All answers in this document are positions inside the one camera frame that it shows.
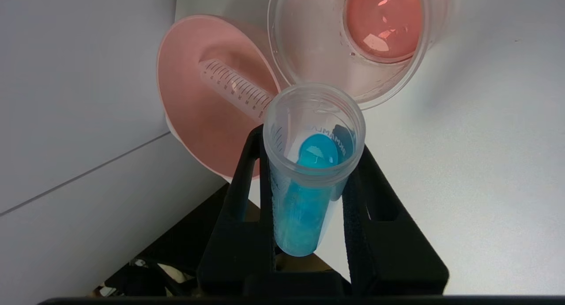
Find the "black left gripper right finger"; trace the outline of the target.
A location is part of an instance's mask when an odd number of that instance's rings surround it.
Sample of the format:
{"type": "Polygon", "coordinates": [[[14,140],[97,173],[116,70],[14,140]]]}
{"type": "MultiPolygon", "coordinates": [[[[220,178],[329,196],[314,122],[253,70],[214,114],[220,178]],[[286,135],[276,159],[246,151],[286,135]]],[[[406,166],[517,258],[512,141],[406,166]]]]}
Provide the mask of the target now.
{"type": "Polygon", "coordinates": [[[353,295],[442,295],[449,271],[368,148],[343,194],[353,295]]]}

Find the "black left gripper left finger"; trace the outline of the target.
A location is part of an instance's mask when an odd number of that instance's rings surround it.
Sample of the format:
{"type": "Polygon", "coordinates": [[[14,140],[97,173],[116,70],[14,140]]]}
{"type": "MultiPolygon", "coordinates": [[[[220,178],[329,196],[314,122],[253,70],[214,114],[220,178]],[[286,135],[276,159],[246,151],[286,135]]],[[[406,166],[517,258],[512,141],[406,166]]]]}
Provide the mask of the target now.
{"type": "Polygon", "coordinates": [[[247,137],[234,178],[210,236],[197,281],[208,295],[242,295],[248,279],[276,271],[270,165],[263,126],[247,137]],[[245,220],[255,164],[260,165],[260,219],[245,220]]]}

